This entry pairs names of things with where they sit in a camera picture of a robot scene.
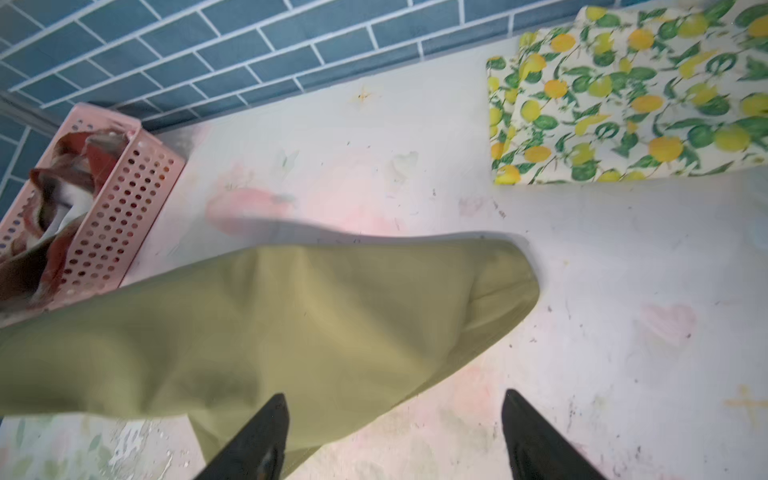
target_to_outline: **yellow lemon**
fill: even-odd
[[[587,91],[593,97],[607,97],[613,90],[614,82],[608,75],[593,81]]]
[[[624,73],[629,73],[632,70],[632,62],[629,58],[623,57],[621,60],[619,60],[619,71],[622,71]]]
[[[530,47],[533,45],[533,42],[536,41],[536,32],[535,31],[528,31],[525,32],[523,35],[520,36],[520,46],[521,47]]]
[[[515,101],[518,99],[518,89],[517,88],[510,88],[504,93],[504,98],[506,101],[508,101],[511,104],[514,104]]]
[[[523,120],[531,123],[541,115],[541,107],[538,106],[536,100],[528,100],[520,109],[520,115],[523,117]]]
[[[504,144],[499,142],[491,145],[491,158],[498,160],[504,154]]]
[[[575,167],[578,167],[594,158],[594,148],[590,148],[589,142],[576,144],[574,145],[572,154],[574,154],[574,156],[571,157],[571,162]]]
[[[596,22],[603,18],[607,12],[608,10],[602,7],[587,7],[587,18]]]
[[[749,117],[768,117],[768,94],[751,94],[741,101],[741,111]]]
[[[546,147],[531,147],[525,151],[523,156],[525,157],[525,161],[531,162],[532,164],[538,164],[547,160],[551,154],[552,150]]]
[[[768,37],[768,15],[753,20],[746,33],[755,38]]]
[[[662,164],[671,162],[683,153],[683,142],[678,137],[654,138],[648,144],[648,154]]]
[[[577,124],[576,128],[574,128],[574,132],[576,135],[583,135],[587,133],[587,129],[591,125],[599,124],[606,118],[610,117],[610,115],[590,115],[589,117],[582,118]]]
[[[694,55],[691,58],[688,58],[686,61],[684,61],[682,64],[680,64],[680,67],[677,69],[677,71],[680,72],[680,76],[683,78],[691,78],[695,75],[696,67],[699,64],[704,63],[705,61],[709,60],[709,58],[712,55],[715,55],[717,53],[717,50],[710,50],[710,51],[703,51],[697,55]]]
[[[632,101],[632,108],[642,114],[651,113],[664,105],[664,100],[658,95],[643,95]]]
[[[564,51],[571,50],[574,45],[576,45],[576,39],[573,38],[573,35],[561,33],[557,37],[553,38],[552,41],[549,42],[549,45],[552,47],[552,50],[556,51],[557,53],[562,53]]]
[[[623,182],[629,180],[645,180],[645,175],[643,175],[643,172],[634,171],[624,175],[624,178],[621,179]]]
[[[654,34],[645,28],[638,28],[629,34],[628,42],[637,51],[647,50],[654,44]]]
[[[610,170],[603,172],[600,177],[598,177],[598,182],[618,182],[620,178],[621,174],[619,171],[611,168]]]
[[[677,35],[681,38],[696,38],[704,35],[704,32],[710,27],[710,23],[703,14],[696,13],[683,20],[683,23],[677,29]]]
[[[498,122],[502,121],[502,111],[498,108],[492,108],[491,109],[491,126],[494,126],[498,124]]]
[[[520,181],[520,170],[514,165],[505,165],[498,169],[497,185],[514,185]]]
[[[496,77],[489,77],[488,78],[488,91],[494,92],[498,90],[498,78]]]
[[[611,33],[601,33],[594,38],[597,44],[594,46],[594,53],[602,55],[606,51],[610,51],[614,47],[614,41],[611,39]]]
[[[568,93],[568,84],[562,80],[550,80],[544,84],[544,93],[549,98],[561,98]]]
[[[722,151],[742,151],[749,145],[749,132],[738,125],[729,125],[715,132],[715,146]]]
[[[714,85],[709,86],[706,83],[699,83],[689,88],[687,93],[693,95],[690,99],[692,104],[701,106],[717,96],[717,87]]]

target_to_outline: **pink stain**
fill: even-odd
[[[694,334],[697,318],[687,305],[646,305],[641,310],[641,322],[664,342],[682,346]]]

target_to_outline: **lemon print fabric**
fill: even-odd
[[[768,157],[768,2],[586,7],[487,69],[497,184],[700,177]]]

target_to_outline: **white grout line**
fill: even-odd
[[[325,64],[326,64],[326,61],[325,61],[325,60],[323,60],[323,56],[322,56],[322,55],[320,54],[320,52],[317,50],[317,46],[316,46],[315,44],[313,44],[313,43],[310,43],[310,48],[312,49],[312,51],[314,51],[314,52],[315,52],[315,55],[317,55],[317,59],[318,59],[318,60],[320,60],[320,64],[321,64],[321,65],[325,65]]]
[[[244,66],[245,66],[245,69],[250,72],[250,74],[256,79],[257,82],[259,82],[260,84],[264,83],[261,81],[261,78],[259,78],[259,75],[257,75],[256,72],[253,71],[250,65],[244,65]]]
[[[11,162],[5,168],[5,172],[2,176],[2,180],[0,180],[0,192],[2,192],[3,189],[5,189],[5,184],[8,183],[8,179],[11,177],[11,172],[13,171],[13,167],[16,165],[18,156],[22,154],[22,148],[24,148],[24,143],[27,141],[27,137],[29,136],[29,132],[31,131],[32,129],[30,127],[26,127],[24,129],[24,133],[22,134],[22,137],[18,139],[18,144],[16,145],[16,150],[13,152],[13,157],[11,157]]]
[[[147,80],[151,81],[155,84],[157,88],[160,88],[161,90],[164,88],[163,85],[160,84],[159,81],[155,80],[154,78],[150,77],[149,74],[146,71],[142,71],[141,74],[146,78]]]
[[[149,5],[149,4],[147,3],[147,0],[139,0],[139,2],[141,2],[141,4],[142,4],[144,7],[146,7],[146,8],[147,8],[147,10],[149,10],[149,11],[150,11],[150,13],[151,13],[152,15],[154,15],[154,17],[155,17],[157,20],[162,20],[162,19],[163,19],[163,18],[162,18],[162,17],[160,17],[160,15],[159,15],[159,14],[158,14],[158,13],[157,13],[155,10],[154,10],[154,8],[152,8],[152,5]]]
[[[107,75],[109,78],[114,77],[114,75],[109,73],[106,68],[102,67],[101,65],[99,65],[95,61],[91,60],[90,58],[86,58],[85,61],[88,62],[89,64],[93,65],[94,67],[96,67],[96,69],[100,70],[101,73]]]
[[[87,31],[88,33],[90,33],[91,35],[93,35],[93,36],[94,36],[94,38],[96,38],[97,40],[99,40],[99,41],[101,42],[101,44],[102,44],[102,45],[106,45],[106,44],[107,44],[107,42],[106,42],[106,41],[104,41],[104,39],[103,39],[102,37],[100,37],[99,35],[96,35],[96,32],[95,32],[95,31],[93,31],[93,30],[91,30],[91,29],[90,29],[88,26],[86,26],[86,25],[85,25],[85,23],[81,22],[80,20],[75,20],[75,21],[74,21],[74,23],[76,23],[76,24],[80,25],[80,27],[81,27],[83,30],[85,30],[85,31]]]
[[[205,65],[205,66],[206,66],[206,68],[208,68],[208,70],[210,70],[210,71],[214,71],[214,68],[210,66],[210,63],[208,63],[208,60],[206,60],[205,58],[203,58],[203,55],[200,55],[200,53],[199,53],[199,52],[197,52],[197,51],[193,51],[193,52],[192,52],[192,55],[194,55],[195,57],[197,57],[197,60],[200,60],[200,63],[202,63],[203,65]]]
[[[301,90],[301,93],[304,93],[304,86],[301,85],[298,78],[293,77],[293,83],[295,83],[299,90]]]
[[[146,47],[147,50],[149,50],[152,53],[154,53],[156,57],[163,58],[163,55],[160,55],[159,53],[157,53],[157,50],[152,48],[152,45],[149,45],[147,42],[145,42],[142,37],[136,37],[136,39],[138,40],[139,43],[141,43],[144,47]]]
[[[29,78],[29,76],[27,76],[23,71],[16,70],[15,68],[13,68],[11,65],[8,65],[4,61],[0,61],[0,65],[2,65],[3,67],[6,67],[8,70],[12,71],[13,73],[15,73],[17,75],[21,75],[24,78]]]
[[[217,37],[221,37],[221,32],[218,28],[216,28],[216,25],[213,24],[213,22],[205,16],[202,9],[197,10],[197,14],[200,16],[200,18],[203,19],[203,22],[205,22],[206,25],[208,25],[208,28],[214,31]]]
[[[373,34],[373,27],[371,25],[366,25],[366,30],[368,36],[371,38],[371,43],[373,43],[373,49],[379,50],[379,43],[376,41],[376,36]]]
[[[275,51],[275,46],[272,45],[272,42],[266,37],[263,31],[261,31],[261,27],[256,27],[256,31],[259,32],[259,35],[261,35],[261,39],[264,40],[264,43],[266,43],[266,46],[270,48],[270,51]]]
[[[0,134],[0,140],[7,141],[10,144],[18,145],[18,140],[14,140],[13,138],[6,137],[3,134]]]
[[[204,91],[200,90],[200,89],[197,87],[197,85],[195,85],[195,84],[190,84],[190,87],[192,87],[192,89],[193,89],[193,90],[195,90],[197,93],[199,93],[199,94],[203,95],[203,98],[208,98],[208,95],[206,95]]]
[[[45,25],[43,25],[42,23],[40,23],[37,20],[35,20],[30,14],[28,14],[24,10],[21,10],[16,5],[13,5],[12,3],[9,3],[8,6],[11,7],[13,10],[16,10],[16,13],[18,13],[22,17],[24,17],[27,20],[29,20],[30,22],[34,23],[38,28],[45,28]]]
[[[78,84],[74,83],[72,80],[70,80],[69,78],[66,78],[66,77],[65,77],[64,75],[62,75],[62,74],[58,74],[58,73],[56,73],[56,74],[54,74],[54,75],[56,75],[57,77],[59,77],[61,80],[63,80],[63,81],[66,81],[67,83],[69,83],[71,86],[73,86],[73,87],[77,88],[78,90],[82,88],[80,85],[78,85]]]

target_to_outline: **blue tile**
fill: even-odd
[[[141,123],[144,125],[144,128],[146,128],[149,131],[157,131],[161,128],[167,128],[172,127],[177,124],[183,124],[184,122],[194,120],[195,117],[194,114],[189,110],[181,110],[181,111],[175,111],[172,114],[163,115],[162,117],[153,118],[152,120],[142,121]]]
[[[89,61],[80,61],[71,67],[66,67],[59,72],[61,76],[66,77],[68,80],[73,81],[75,84],[81,86],[81,88],[90,87],[100,81],[104,81],[107,78],[107,74],[96,68]]]
[[[289,51],[267,60],[250,64],[261,81],[272,81],[320,66],[320,60],[310,47]]]
[[[255,84],[256,79],[243,67],[195,82],[195,86],[209,97],[218,97]]]
[[[515,35],[543,25],[566,22],[575,17],[581,7],[586,5],[610,6],[613,4],[611,0],[566,0],[516,13],[512,23],[512,34]]]
[[[140,41],[129,40],[94,55],[91,60],[109,73],[119,75],[157,60],[157,55],[142,45]]]
[[[209,72],[208,67],[192,54],[166,61],[147,70],[147,74],[164,87],[170,87]]]
[[[77,88],[66,81],[61,80],[56,75],[49,75],[48,77],[42,78],[41,80],[22,88],[24,93],[30,94],[46,104],[49,101],[69,95],[75,90],[77,90]]]
[[[340,80],[351,80],[373,71],[397,65],[399,63],[419,59],[419,50],[416,45],[406,45],[395,50],[385,51],[361,60],[351,61],[343,65],[316,71],[299,77],[299,83],[305,90],[323,85],[336,83]]]
[[[72,109],[72,106],[73,105],[68,101],[60,101],[57,104],[51,105],[50,107],[43,108],[43,110],[47,111],[58,121],[64,121],[67,115],[69,115],[69,111]]]
[[[157,19],[139,0],[114,0],[80,19],[105,41],[113,41]]]
[[[147,3],[161,16],[167,17],[185,8],[197,5],[200,0],[147,0]]]
[[[406,0],[336,0],[265,25],[261,31],[275,48],[285,48],[406,6]]]
[[[24,13],[45,26],[53,25],[67,15],[91,4],[89,0],[55,0],[55,2],[51,0],[16,0],[13,3]]]
[[[216,38],[216,34],[197,13],[193,13],[141,37],[160,55],[168,56]]]
[[[256,30],[222,41],[199,51],[211,67],[219,70],[270,52]]]
[[[492,38],[503,37],[508,32],[509,20],[504,17],[424,40],[422,41],[422,47],[424,48],[424,55],[431,55],[441,51],[452,50],[462,45],[471,45],[481,41],[488,41]]]
[[[146,118],[160,113],[158,109],[148,104],[144,100],[139,100],[132,104],[123,105],[122,107],[118,108],[118,111],[122,114],[126,114],[134,118]]]
[[[197,90],[190,85],[183,85],[179,88],[164,91],[161,94],[149,97],[147,100],[152,102],[152,105],[160,108],[162,111],[170,111],[204,99],[205,97],[197,93]]]
[[[248,102],[248,105],[255,106],[275,101],[279,98],[298,95],[300,93],[301,90],[296,86],[296,82],[293,80],[285,80],[276,84],[267,85],[266,87],[259,87],[246,91],[241,93],[240,96]]]
[[[225,34],[287,9],[283,0],[222,0],[204,8],[203,13],[218,31]]]
[[[211,115],[220,114],[223,111],[235,110],[236,108],[242,108],[246,105],[237,96],[222,98],[221,100],[212,101],[203,105],[193,107],[192,110],[201,117],[209,117]]]
[[[374,24],[373,36],[379,47],[386,47],[456,25],[458,2],[450,0]]]
[[[328,63],[373,50],[371,36],[368,35],[368,31],[364,28],[320,41],[315,46],[323,60]]]
[[[0,37],[11,43],[20,41],[40,31],[40,28],[11,8],[10,5],[0,8]]]
[[[149,78],[137,73],[80,94],[73,98],[72,101],[86,101],[100,107],[111,107],[114,104],[128,101],[156,90],[157,85],[152,83]]]
[[[18,123],[16,120],[0,115],[0,134],[5,135],[8,138],[18,140],[24,133],[24,125]]]
[[[22,152],[16,159],[16,164],[13,166],[11,173],[19,178],[28,178],[29,171],[35,168],[35,165],[40,161],[40,157],[43,156],[43,152],[48,148],[48,144],[51,143],[51,138],[37,131],[30,131],[27,135],[27,141],[24,142]]]
[[[34,76],[96,47],[101,47],[99,40],[80,25],[70,23],[10,54],[5,62]]]
[[[18,195],[18,192],[22,191],[22,187],[24,187],[22,182],[13,180],[12,178],[8,179],[8,183],[5,184],[2,194],[0,194],[0,218],[3,218],[5,212],[11,208],[13,200],[16,200],[16,195]]]

